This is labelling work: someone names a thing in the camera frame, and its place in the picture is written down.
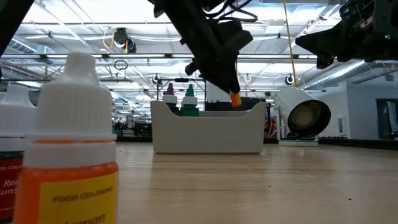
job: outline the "white plastic tray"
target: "white plastic tray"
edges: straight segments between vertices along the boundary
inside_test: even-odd
[[[166,154],[255,154],[262,152],[266,103],[248,111],[204,111],[200,117],[174,115],[151,101],[154,152]]]

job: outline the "table surface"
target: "table surface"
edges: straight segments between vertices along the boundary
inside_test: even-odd
[[[118,143],[119,224],[398,223],[398,152],[264,145],[159,155]]]

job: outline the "yellow label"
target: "yellow label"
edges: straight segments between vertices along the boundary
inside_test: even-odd
[[[39,224],[115,224],[118,173],[42,184]]]

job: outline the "red label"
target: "red label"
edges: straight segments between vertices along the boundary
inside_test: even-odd
[[[0,161],[0,220],[14,213],[17,180],[22,169],[22,159]]]

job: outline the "purple bottle cap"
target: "purple bottle cap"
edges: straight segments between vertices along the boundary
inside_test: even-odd
[[[169,83],[169,87],[167,87],[167,91],[165,92],[165,95],[172,95],[172,96],[174,96],[173,83]]]

